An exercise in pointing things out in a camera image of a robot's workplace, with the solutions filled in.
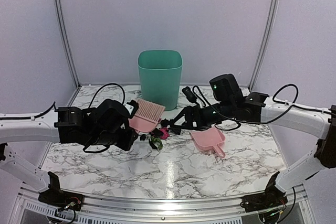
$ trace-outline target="white wall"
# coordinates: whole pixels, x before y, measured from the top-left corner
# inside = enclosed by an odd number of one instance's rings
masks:
[[[184,60],[183,83],[231,72],[246,86],[270,6],[270,0],[61,1],[82,83],[139,83],[140,52],[174,49]]]
[[[299,103],[336,104],[336,0],[280,0],[274,28],[256,91],[273,94],[286,83],[300,89]],[[282,98],[292,99],[293,92]],[[317,139],[271,127],[287,162],[312,149]],[[305,183],[317,223],[336,218],[336,169],[325,170]]]
[[[0,111],[31,113],[66,105],[72,84],[53,0],[0,0]],[[44,142],[11,144],[34,164]],[[0,170],[0,222],[7,223],[21,181]]]

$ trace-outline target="trash can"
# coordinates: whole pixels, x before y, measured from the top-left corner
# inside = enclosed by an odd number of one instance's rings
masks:
[[[148,50],[138,58],[142,99],[173,110],[179,98],[182,57],[173,50]]]

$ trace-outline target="brush bristles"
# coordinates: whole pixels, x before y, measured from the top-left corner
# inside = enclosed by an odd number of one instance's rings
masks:
[[[139,109],[136,112],[135,116],[158,122],[160,117],[165,109],[164,106],[155,104],[153,102],[148,102],[142,99],[138,100]]]

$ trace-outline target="table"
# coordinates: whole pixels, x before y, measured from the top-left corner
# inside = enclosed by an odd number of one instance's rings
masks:
[[[87,108],[99,86],[84,86],[72,106]],[[172,119],[190,103],[180,88],[177,108],[164,112]],[[141,97],[139,86],[124,86],[126,101]],[[215,103],[210,87],[201,87],[210,103]],[[118,87],[106,87],[92,106],[104,99],[122,100]],[[222,127],[234,126],[232,123]],[[266,125],[243,124],[224,132],[226,157],[200,152],[190,132],[163,141],[161,151],[148,142],[136,140],[129,152],[110,147],[101,154],[87,154],[77,144],[53,144],[43,164],[57,174],[63,189],[94,195],[127,198],[190,199],[240,195],[264,190],[269,177],[285,169],[277,144]]]

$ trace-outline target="dustpan handle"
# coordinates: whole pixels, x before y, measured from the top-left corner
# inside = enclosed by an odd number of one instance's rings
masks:
[[[218,145],[215,145],[213,146],[215,152],[217,153],[217,155],[220,157],[220,158],[224,158],[225,157],[225,152],[222,150],[221,147],[219,147]]]

